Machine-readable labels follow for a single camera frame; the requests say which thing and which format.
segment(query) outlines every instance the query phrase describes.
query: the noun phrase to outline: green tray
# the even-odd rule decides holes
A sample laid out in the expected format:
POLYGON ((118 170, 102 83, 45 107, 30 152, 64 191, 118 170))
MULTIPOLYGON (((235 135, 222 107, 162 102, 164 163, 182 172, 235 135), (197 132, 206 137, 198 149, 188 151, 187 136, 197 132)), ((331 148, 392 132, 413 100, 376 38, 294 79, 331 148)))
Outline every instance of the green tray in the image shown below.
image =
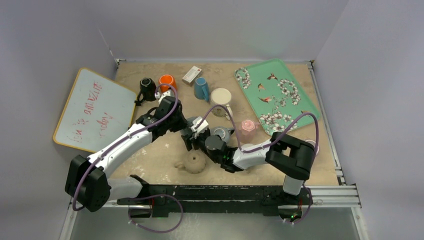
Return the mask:
MULTIPOLYGON (((234 72, 234 76, 269 135, 284 131, 304 112, 320 117, 320 112, 280 59, 241 67, 234 72)), ((310 116, 302 117, 290 130, 313 122, 310 116)))

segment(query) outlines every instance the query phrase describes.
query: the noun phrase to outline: white backdrop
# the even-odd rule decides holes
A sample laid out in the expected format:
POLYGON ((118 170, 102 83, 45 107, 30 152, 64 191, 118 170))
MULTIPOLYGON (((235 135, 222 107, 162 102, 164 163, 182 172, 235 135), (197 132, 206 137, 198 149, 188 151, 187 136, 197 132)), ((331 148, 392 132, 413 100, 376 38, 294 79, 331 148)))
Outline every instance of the white backdrop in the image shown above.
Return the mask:
POLYGON ((0 239, 59 238, 80 151, 53 142, 81 67, 115 62, 82 0, 0 2, 0 239))
POLYGON ((348 0, 88 0, 114 56, 315 59, 348 0))
POLYGON ((424 1, 350 0, 315 74, 373 239, 423 239, 424 1))

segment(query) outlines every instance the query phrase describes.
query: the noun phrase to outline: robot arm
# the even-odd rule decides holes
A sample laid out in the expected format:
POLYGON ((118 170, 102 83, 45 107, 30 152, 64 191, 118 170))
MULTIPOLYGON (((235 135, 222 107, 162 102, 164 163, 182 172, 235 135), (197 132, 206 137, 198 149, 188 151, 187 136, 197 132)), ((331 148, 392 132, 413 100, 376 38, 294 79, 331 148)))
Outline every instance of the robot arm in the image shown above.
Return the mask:
POLYGON ((135 124, 117 140, 102 150, 91 154, 88 158, 76 156, 69 166, 65 191, 70 196, 74 196, 83 174, 96 159, 100 158, 101 160, 83 181, 77 201, 89 211, 95 212, 108 200, 137 197, 142 190, 142 184, 137 179, 133 177, 125 179, 108 178, 132 154, 154 142, 167 131, 180 131, 188 151, 193 148, 200 149, 214 163, 220 164, 221 168, 230 173, 266 163, 273 165, 286 174, 283 190, 290 195, 297 196, 302 183, 309 179, 314 154, 314 147, 311 144, 285 135, 277 144, 263 147, 278 137, 280 133, 275 132, 270 140, 246 148, 246 150, 249 150, 262 147, 261 150, 244 153, 237 147, 227 146, 218 135, 211 135, 206 121, 198 126, 202 120, 201 117, 185 119, 179 101, 175 111, 165 121, 142 130, 145 126, 162 119, 171 111, 174 104, 174 97, 162 96, 157 108, 152 108, 146 114, 140 116, 135 124), (283 155, 283 151, 287 147, 290 148, 289 156, 283 155))

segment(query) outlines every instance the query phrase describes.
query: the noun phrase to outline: black mug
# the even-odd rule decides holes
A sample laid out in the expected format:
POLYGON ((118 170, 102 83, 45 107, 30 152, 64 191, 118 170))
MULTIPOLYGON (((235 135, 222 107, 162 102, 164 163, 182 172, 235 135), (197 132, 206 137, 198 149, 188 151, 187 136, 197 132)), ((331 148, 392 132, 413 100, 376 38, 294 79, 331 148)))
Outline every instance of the black mug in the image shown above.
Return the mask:
POLYGON ((155 97, 156 84, 155 82, 148 77, 145 77, 140 80, 140 92, 137 95, 137 100, 135 100, 136 106, 141 106, 142 102, 149 101, 153 102, 156 100, 155 97))

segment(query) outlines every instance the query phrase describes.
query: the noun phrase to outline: white box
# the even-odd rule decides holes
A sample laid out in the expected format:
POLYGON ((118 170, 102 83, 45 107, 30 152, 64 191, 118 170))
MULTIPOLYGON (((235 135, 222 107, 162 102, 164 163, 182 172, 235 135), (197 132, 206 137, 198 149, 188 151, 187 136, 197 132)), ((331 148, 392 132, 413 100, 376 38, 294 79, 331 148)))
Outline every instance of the white box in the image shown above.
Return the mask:
POLYGON ((202 70, 197 66, 193 66, 183 77, 182 81, 188 85, 191 85, 196 78, 202 75, 202 70))

